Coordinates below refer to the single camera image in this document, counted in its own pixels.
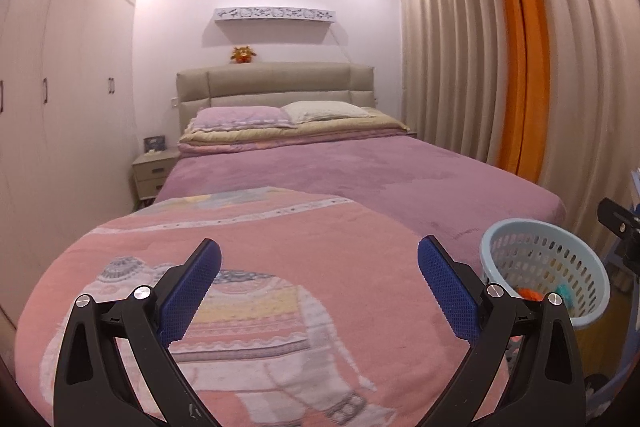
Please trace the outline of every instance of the beige curtain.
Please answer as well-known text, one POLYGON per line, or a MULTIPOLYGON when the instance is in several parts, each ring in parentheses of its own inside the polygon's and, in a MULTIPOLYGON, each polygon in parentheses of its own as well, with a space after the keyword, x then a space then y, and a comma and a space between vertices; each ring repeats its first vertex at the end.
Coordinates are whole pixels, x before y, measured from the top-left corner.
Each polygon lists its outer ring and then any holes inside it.
POLYGON ((507 85, 502 0, 402 0, 402 117, 418 137, 495 164, 507 85))
POLYGON ((551 97, 539 184, 567 207, 565 227, 603 253, 605 196, 630 202, 639 165, 640 1, 545 0, 551 97))

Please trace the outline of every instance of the floor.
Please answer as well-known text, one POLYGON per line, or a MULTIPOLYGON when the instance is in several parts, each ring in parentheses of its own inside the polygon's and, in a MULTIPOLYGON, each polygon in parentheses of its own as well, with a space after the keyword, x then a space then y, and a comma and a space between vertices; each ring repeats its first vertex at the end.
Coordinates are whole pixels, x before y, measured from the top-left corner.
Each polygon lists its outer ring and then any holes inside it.
POLYGON ((609 307, 602 318, 585 330, 576 331, 584 376, 615 375, 626 338, 631 295, 611 288, 609 307))

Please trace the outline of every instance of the pink bedspread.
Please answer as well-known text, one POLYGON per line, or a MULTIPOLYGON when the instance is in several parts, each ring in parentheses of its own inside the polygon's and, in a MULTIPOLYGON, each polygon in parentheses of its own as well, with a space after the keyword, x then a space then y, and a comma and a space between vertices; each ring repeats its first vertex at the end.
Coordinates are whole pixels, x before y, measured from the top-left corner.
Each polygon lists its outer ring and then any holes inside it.
MULTIPOLYGON (((90 232, 33 291, 17 378, 45 418, 76 296, 113 300, 153 285, 204 237, 222 248, 223 270, 170 350, 225 427, 414 427, 468 349, 418 270, 420 237, 400 223, 279 188, 172 200, 90 232)), ((140 402, 159 415, 121 349, 140 402)), ((505 382, 503 367, 482 413, 505 382)))
POLYGON ((544 188, 406 136, 185 158, 158 201, 267 186, 350 198, 420 237, 433 233, 477 273, 482 234, 496 221, 529 217, 560 225, 565 214, 544 188))

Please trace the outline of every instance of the purple blanket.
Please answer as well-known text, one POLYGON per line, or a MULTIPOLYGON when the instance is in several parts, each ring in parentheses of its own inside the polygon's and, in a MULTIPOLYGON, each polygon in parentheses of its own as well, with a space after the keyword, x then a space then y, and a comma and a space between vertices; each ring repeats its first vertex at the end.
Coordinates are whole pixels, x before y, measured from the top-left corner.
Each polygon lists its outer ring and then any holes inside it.
POLYGON ((435 235, 477 273, 482 234, 496 221, 527 217, 559 225, 565 213, 544 188, 406 136, 184 158, 158 201, 259 187, 357 201, 420 237, 435 235))

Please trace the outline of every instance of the metal screw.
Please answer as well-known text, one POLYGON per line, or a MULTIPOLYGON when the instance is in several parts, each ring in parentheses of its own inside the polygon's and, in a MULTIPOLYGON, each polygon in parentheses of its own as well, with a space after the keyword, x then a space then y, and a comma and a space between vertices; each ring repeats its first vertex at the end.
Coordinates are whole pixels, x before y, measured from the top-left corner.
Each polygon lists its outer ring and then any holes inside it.
POLYGON ((76 306, 78 308, 84 308, 91 301, 91 297, 89 295, 81 295, 76 299, 76 306))
POLYGON ((497 284, 489 285, 486 289, 486 292, 492 297, 502 297, 504 295, 502 286, 498 286, 497 284))
POLYGON ((559 306, 562 304, 562 297, 557 293, 549 293, 549 302, 553 304, 553 306, 559 306))
POLYGON ((139 301, 146 299, 149 295, 151 295, 151 288, 149 288, 149 286, 140 286, 133 292, 133 296, 139 301))

